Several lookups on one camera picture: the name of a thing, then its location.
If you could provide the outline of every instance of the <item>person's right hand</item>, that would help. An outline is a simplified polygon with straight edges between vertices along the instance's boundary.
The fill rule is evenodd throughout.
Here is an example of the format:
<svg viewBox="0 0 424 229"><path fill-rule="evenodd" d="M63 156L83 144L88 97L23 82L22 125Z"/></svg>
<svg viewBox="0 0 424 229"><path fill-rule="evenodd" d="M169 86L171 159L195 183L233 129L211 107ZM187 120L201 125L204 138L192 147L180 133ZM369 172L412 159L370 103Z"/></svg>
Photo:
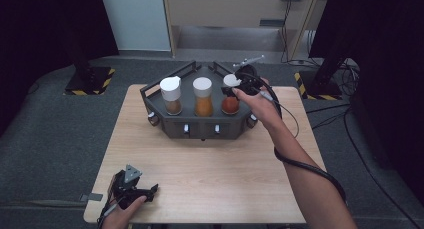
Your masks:
<svg viewBox="0 0 424 229"><path fill-rule="evenodd" d="M254 96L250 96L237 88L233 88L233 92L240 101L243 101L250 107L253 115L255 115L256 118L263 123L265 128L270 129L270 126L273 126L276 123L281 123L281 117L277 113L275 104L268 101L259 93Z"/></svg>

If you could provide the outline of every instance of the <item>spice jar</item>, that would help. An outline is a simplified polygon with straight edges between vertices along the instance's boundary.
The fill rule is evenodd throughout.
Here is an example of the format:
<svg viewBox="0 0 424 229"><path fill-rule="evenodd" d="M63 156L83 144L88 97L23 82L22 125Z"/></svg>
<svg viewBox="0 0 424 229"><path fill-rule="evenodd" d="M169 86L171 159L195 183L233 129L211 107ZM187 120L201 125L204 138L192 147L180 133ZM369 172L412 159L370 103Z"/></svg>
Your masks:
<svg viewBox="0 0 424 229"><path fill-rule="evenodd" d="M209 117L213 113L212 105L212 81L206 77L199 77L193 81L196 102L194 113L199 117Z"/></svg>
<svg viewBox="0 0 424 229"><path fill-rule="evenodd" d="M160 82L162 98L169 115L178 115L182 111L180 86L181 78L177 76L167 77Z"/></svg>
<svg viewBox="0 0 424 229"><path fill-rule="evenodd" d="M240 80L236 78L234 74L228 74L223 79L225 87L235 87L240 85ZM239 111L239 101L236 97L227 96L222 100L221 110L225 114L233 115Z"/></svg>

